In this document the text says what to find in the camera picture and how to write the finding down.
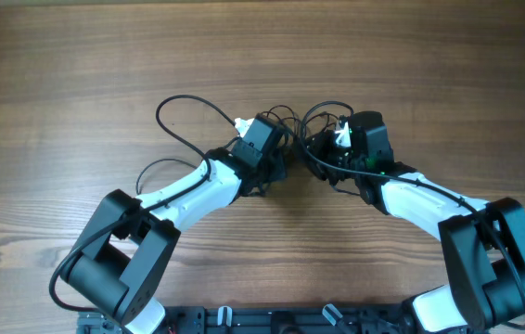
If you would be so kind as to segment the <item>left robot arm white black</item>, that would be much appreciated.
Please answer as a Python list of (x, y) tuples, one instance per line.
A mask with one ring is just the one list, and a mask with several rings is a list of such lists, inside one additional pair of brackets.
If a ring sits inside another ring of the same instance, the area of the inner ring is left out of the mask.
[(180, 235), (205, 215), (284, 177), (285, 128), (262, 114), (238, 119), (231, 148), (209, 151), (190, 174), (158, 191), (101, 200), (59, 276), (126, 333), (165, 318), (154, 296)]

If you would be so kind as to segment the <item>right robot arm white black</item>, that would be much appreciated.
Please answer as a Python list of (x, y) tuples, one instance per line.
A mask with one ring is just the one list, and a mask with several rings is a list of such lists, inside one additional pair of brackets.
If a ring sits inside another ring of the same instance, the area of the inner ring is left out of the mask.
[(299, 146), (318, 178), (332, 186), (352, 179), (366, 204), (440, 241), (448, 282), (411, 299), (416, 332), (485, 332), (525, 319), (525, 210), (518, 201), (465, 197), (395, 161), (376, 111), (341, 116), (335, 129), (303, 135)]

